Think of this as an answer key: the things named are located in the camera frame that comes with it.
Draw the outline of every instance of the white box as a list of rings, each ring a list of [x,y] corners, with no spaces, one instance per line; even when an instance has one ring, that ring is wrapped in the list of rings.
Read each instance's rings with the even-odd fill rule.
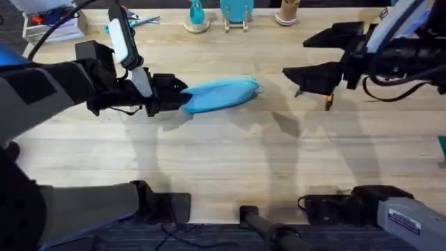
[[[76,4],[71,0],[11,0],[11,2],[21,11],[24,16],[24,28],[22,37],[31,44],[36,44],[40,38],[50,29],[47,25],[30,26],[31,17],[40,12],[45,12],[53,8],[67,6],[76,8]],[[65,24],[56,29],[53,34],[45,41],[53,43],[59,41],[81,38],[85,36],[87,23],[86,17],[82,11],[79,11],[79,17],[68,20]]]

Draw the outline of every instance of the sticker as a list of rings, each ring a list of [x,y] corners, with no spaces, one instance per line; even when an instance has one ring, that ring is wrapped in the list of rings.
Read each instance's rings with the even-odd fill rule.
[[[420,235],[421,233],[421,224],[418,221],[409,218],[396,210],[389,209],[389,220],[397,223],[414,234]]]

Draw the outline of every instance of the dark floor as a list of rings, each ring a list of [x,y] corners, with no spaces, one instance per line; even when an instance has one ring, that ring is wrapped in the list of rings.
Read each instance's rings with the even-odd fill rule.
[[[107,8],[110,0],[97,0],[88,8]],[[219,0],[201,0],[204,8],[218,8]],[[282,0],[254,0],[256,8],[278,7]],[[302,0],[303,8],[309,7],[379,7],[390,0]],[[189,8],[188,0],[121,0],[128,8]],[[0,0],[0,15],[5,22],[0,26],[0,43],[5,43],[20,54],[26,47],[22,39],[23,17],[9,0]]]
[[[193,225],[180,225],[189,229]],[[382,229],[372,227],[315,227],[307,225],[294,226],[302,239],[315,248],[331,247],[334,251],[416,251],[404,241],[393,237]],[[170,232],[176,230],[168,225]],[[116,222],[92,232],[95,236],[95,251],[154,251],[166,234],[159,225],[145,225],[128,222]],[[235,241],[244,251],[267,251],[260,236],[252,231],[242,230],[238,225],[199,225],[196,229],[179,232],[178,237],[193,243],[212,244],[216,242]],[[180,241],[170,238],[160,250],[198,250]],[[213,248],[214,250],[239,250],[236,246]]]

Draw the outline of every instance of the cable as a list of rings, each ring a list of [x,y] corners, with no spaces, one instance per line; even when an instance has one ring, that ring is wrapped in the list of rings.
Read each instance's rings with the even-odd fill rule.
[[[84,3],[79,4],[78,7],[76,7],[75,9],[64,15],[56,24],[51,26],[51,28],[49,28],[49,30],[42,36],[42,38],[36,43],[34,48],[31,50],[31,52],[28,55],[28,60],[30,61],[33,60],[34,56],[36,55],[38,50],[42,47],[43,43],[57,28],[59,28],[62,24],[65,24],[68,20],[75,18],[75,14],[79,12],[79,10],[83,9],[85,6],[89,5],[90,3],[93,3],[94,1],[97,0],[87,0]]]
[[[185,232],[188,233],[196,228],[197,228],[197,226],[193,226],[189,229],[186,229]],[[181,231],[181,228],[175,229],[175,231],[172,234],[178,233],[179,231]],[[158,251],[164,245],[164,243],[167,240],[169,240],[169,238],[171,238],[172,234],[167,234],[166,237],[164,237],[164,239],[156,246],[156,248],[153,251]]]
[[[301,202],[303,199],[307,199],[307,198],[308,198],[308,196],[305,195],[305,196],[302,196],[301,198],[298,199],[298,207],[299,207],[300,210],[302,210],[302,211],[304,211],[304,212],[307,212],[307,209],[306,209],[304,206],[302,206],[302,205],[300,204],[300,202]]]
[[[374,98],[374,99],[376,99],[376,100],[382,101],[382,102],[396,102],[396,101],[403,100],[404,98],[407,98],[408,96],[414,94],[414,92],[418,91],[418,89],[420,89],[420,88],[423,87],[424,85],[426,85],[426,84],[430,84],[430,82],[422,82],[422,83],[419,83],[419,84],[415,85],[414,87],[412,87],[411,89],[409,89],[407,92],[405,92],[405,93],[403,93],[403,94],[401,94],[400,96],[397,96],[397,97],[395,97],[395,98],[378,98],[378,97],[376,97],[375,95],[373,95],[373,94],[370,93],[369,88],[367,87],[367,80],[368,80],[368,79],[369,79],[369,77],[365,77],[365,78],[362,80],[362,88],[364,89],[364,92],[365,92],[368,96],[370,96],[370,97],[372,97],[372,98]]]
[[[112,110],[118,111],[118,112],[123,112],[123,113],[127,114],[128,116],[133,116],[133,115],[135,115],[137,112],[139,112],[139,111],[142,110],[142,105],[140,105],[140,106],[138,107],[138,109],[136,109],[136,110],[133,111],[133,112],[125,111],[125,110],[123,110],[123,109],[119,109],[119,108],[116,108],[116,107],[109,107],[109,108],[112,109]]]
[[[378,50],[375,53],[375,56],[371,59],[371,63],[370,63],[370,67],[369,67],[369,72],[370,72],[369,75],[370,75],[370,79],[372,80],[373,83],[380,85],[380,86],[396,86],[396,85],[400,85],[400,84],[406,84],[406,83],[409,83],[409,82],[417,80],[417,79],[421,79],[423,77],[426,77],[427,75],[436,73],[441,70],[446,70],[446,64],[443,64],[443,65],[437,66],[435,68],[432,68],[430,70],[426,70],[422,73],[418,73],[418,74],[415,74],[415,75],[412,75],[410,77],[403,78],[403,79],[381,81],[377,78],[376,71],[377,71],[377,65],[378,65],[378,61],[381,56],[381,53],[390,44],[395,33],[402,27],[404,22],[417,10],[418,7],[421,6],[422,3],[423,3],[423,0],[414,1],[412,3],[412,5],[409,6],[407,11],[405,13],[403,13],[403,15],[397,20],[397,22],[395,22],[395,25],[389,30],[387,35],[384,37],[383,42],[380,44]]]
[[[161,225],[161,230],[162,230],[165,234],[167,234],[169,237],[172,237],[172,238],[176,239],[177,241],[181,241],[181,242],[183,242],[183,243],[186,243],[186,244],[188,244],[188,245],[194,246],[194,247],[199,248],[199,249],[209,249],[209,248],[216,248],[216,247],[222,247],[222,246],[236,246],[239,250],[242,250],[242,251],[243,251],[242,246],[241,246],[239,243],[235,242],[235,241],[225,241],[225,242],[213,243],[213,244],[210,244],[210,245],[204,245],[204,244],[193,243],[193,242],[190,242],[190,241],[188,241],[188,240],[179,238],[179,237],[177,237],[174,233],[169,233],[169,232],[164,228],[163,225]]]

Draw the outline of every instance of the table surface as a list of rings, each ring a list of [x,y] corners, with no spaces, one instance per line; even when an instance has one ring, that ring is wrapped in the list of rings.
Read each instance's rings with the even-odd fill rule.
[[[305,49],[302,42],[333,22],[372,22],[379,8],[311,8],[298,25],[280,27],[276,10],[254,10],[247,33],[224,32],[218,10],[210,30],[183,28],[188,10],[136,10],[161,15],[161,25],[137,28],[135,40],[152,73],[175,73],[190,86],[206,80],[255,76],[259,97],[245,105],[188,116],[148,118],[106,110],[95,117],[78,105],[22,135],[19,165],[40,184],[107,185],[135,179],[156,192],[192,194],[191,222],[237,222],[238,207],[257,205],[277,222],[304,222],[298,197],[345,192],[356,185],[390,184],[446,214],[446,170],[437,136],[446,134],[446,103],[427,86],[396,103],[374,102],[342,84],[331,112],[324,97],[293,95],[282,68],[338,61],[341,50]],[[103,31],[106,10],[85,10],[89,35],[44,46],[36,61],[75,58],[74,44]],[[395,96],[408,86],[371,88]]]

